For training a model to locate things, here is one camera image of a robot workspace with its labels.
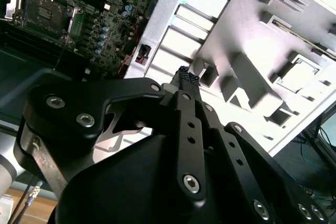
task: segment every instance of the cable connector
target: cable connector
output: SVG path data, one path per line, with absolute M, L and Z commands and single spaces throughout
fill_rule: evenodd
M 30 204 L 36 199 L 37 195 L 41 191 L 42 184 L 43 184 L 42 181 L 37 182 L 36 186 L 33 188 L 33 190 L 31 191 L 31 193 L 28 196 L 28 199 L 26 201 L 26 205 L 30 206 Z

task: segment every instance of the red wire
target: red wire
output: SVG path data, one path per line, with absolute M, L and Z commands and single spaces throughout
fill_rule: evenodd
M 135 33 L 135 35 L 136 35 L 136 44 L 138 44 L 138 42 L 139 42 L 139 37 L 138 37 L 138 29 L 137 29 L 136 26 L 135 26 L 134 30 L 135 30 L 134 33 Z M 120 74 L 120 71 L 121 71 L 122 67 L 126 64 L 126 61 L 127 61 L 129 58 L 131 58 L 133 55 L 134 55 L 134 52 L 133 52 L 131 55 L 129 55 L 129 56 L 124 60 L 124 62 L 121 64 L 121 66 L 120 66 L 120 68 L 119 68 L 119 70 L 118 70 L 118 74 Z

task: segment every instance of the motherboard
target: motherboard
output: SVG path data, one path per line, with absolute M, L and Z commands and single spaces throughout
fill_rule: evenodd
M 85 67 L 106 78 L 122 78 L 156 3 L 0 0 L 0 47 L 21 49 L 67 75 Z

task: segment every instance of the screw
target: screw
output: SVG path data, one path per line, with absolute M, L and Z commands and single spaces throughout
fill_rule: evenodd
M 313 213 L 319 217 L 320 220 L 324 220 L 323 214 L 317 209 L 316 206 L 311 205 L 311 210 L 313 210 Z
M 303 216 L 305 216 L 307 220 L 311 220 L 310 212 L 303 205 L 299 204 L 298 206 Z
M 86 113 L 82 113 L 79 114 L 76 117 L 76 122 L 79 123 L 81 126 L 85 127 L 85 128 L 90 128 L 92 126 L 94 126 L 94 121 L 95 119 L 93 118 L 92 115 L 86 114 Z
M 187 95 L 187 94 L 183 94 L 182 96 L 183 96 L 185 99 L 187 99 L 187 100 L 190 100 L 190 99 L 191 99 L 190 96 Z
M 185 175 L 183 177 L 183 183 L 185 187 L 192 193 L 192 194 L 197 194 L 199 192 L 199 183 L 197 179 L 192 176 L 192 175 Z
M 209 104 L 206 104 L 205 107 L 206 107 L 206 109 L 209 110 L 210 112 L 213 112 L 213 111 L 214 111 L 214 108 L 211 107 Z
M 235 125 L 234 127 L 239 133 L 243 132 L 242 128 L 239 127 L 238 125 Z
M 152 84 L 151 88 L 154 89 L 155 91 L 160 91 L 161 90 L 161 88 L 156 84 Z
M 268 213 L 266 207 L 259 200 L 255 199 L 253 201 L 253 206 L 254 206 L 254 210 L 260 215 L 260 217 L 263 220 L 268 220 L 269 219 L 269 213 Z
M 48 97 L 47 105 L 54 109 L 61 109 L 65 106 L 65 102 L 60 97 Z

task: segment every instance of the black metal bracket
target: black metal bracket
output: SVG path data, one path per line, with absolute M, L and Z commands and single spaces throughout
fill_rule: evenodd
M 56 223 L 328 223 L 241 125 L 221 125 L 199 92 L 185 67 L 163 86 L 143 78 L 34 88 L 18 160 L 58 196 Z M 152 136 L 93 163 L 97 142 L 143 127 Z

